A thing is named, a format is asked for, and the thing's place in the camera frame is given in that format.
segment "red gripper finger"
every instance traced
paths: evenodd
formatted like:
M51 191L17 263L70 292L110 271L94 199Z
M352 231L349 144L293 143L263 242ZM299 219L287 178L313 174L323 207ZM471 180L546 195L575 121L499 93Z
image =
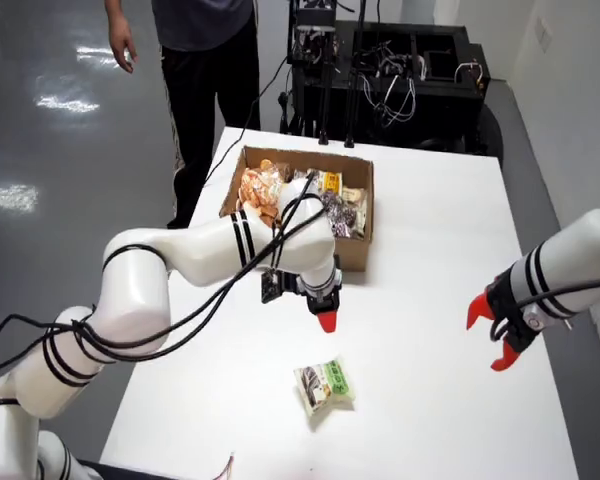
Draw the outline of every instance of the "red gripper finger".
M494 361L491 364L491 368L496 372L502 372L515 363L520 354L516 352L511 345L506 341L502 342L502 358Z
M493 312L491 311L491 307L489 306L489 302L487 302L486 293L481 293L478 295L469 305L469 312L467 314L467 330L473 327L473 324L476 323L478 317L485 317L489 320L493 320L495 318Z
M318 314L318 320L320 321L320 325L322 329L327 333L333 333L336 331L336 319L338 313L333 312L324 312Z

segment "wall outlet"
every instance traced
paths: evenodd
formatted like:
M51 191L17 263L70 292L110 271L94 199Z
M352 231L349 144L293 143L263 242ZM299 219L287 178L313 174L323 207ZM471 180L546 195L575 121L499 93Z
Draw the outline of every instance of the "wall outlet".
M536 38L538 39L538 43L540 44L540 48L544 53L547 53L549 50L549 45L551 45L551 39L553 38L553 34L551 33L551 29L547 25L547 22L544 18L538 17L536 18Z

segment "person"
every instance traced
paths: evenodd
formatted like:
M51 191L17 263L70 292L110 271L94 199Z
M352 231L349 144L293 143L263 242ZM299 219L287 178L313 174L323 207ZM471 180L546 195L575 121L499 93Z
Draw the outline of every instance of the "person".
M204 187L213 159L216 95L228 126L260 129L252 2L152 0L176 150L175 218L169 228L188 227ZM105 0L105 9L113 55L123 70L133 73L138 54L122 0Z

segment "person's hand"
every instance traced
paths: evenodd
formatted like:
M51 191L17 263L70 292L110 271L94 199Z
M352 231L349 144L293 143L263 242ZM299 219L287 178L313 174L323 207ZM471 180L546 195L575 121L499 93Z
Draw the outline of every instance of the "person's hand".
M111 45L113 56L118 65L123 70L133 73L133 63L136 63L138 60L138 54L133 44L133 37L131 37L129 22L127 22L127 19L123 15L118 15L109 21L109 45ZM129 62L125 57L125 49L129 50L133 63Z

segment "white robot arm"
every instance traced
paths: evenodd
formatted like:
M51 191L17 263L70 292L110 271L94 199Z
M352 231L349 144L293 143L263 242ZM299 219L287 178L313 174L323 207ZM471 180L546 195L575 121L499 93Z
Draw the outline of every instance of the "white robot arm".
M320 217L323 207L315 194L294 202L305 185L304 180L296 180L280 195L281 212L297 203L287 230L315 220L285 240L278 251L278 268L297 274L296 293L307 297L310 311L322 315L323 328L333 331L341 285L335 240L328 220ZM73 331L62 332L44 340L0 378L0 478L35 478L37 419L58 415L112 362L112 356L117 357L114 354L142 357L163 345L167 335L160 332L171 325L169 270L179 271L193 285L209 285L235 275L250 262L271 264L271 255L263 255L271 238L271 229L247 209L194 229L129 230L111 240L104 254L96 310L73 307L56 322L70 324L86 318L100 338L138 346L111 348L107 355L79 341Z
M467 329L482 316L493 320L491 340L509 368L544 329L600 302L600 210L592 210L537 246L496 277L469 307Z

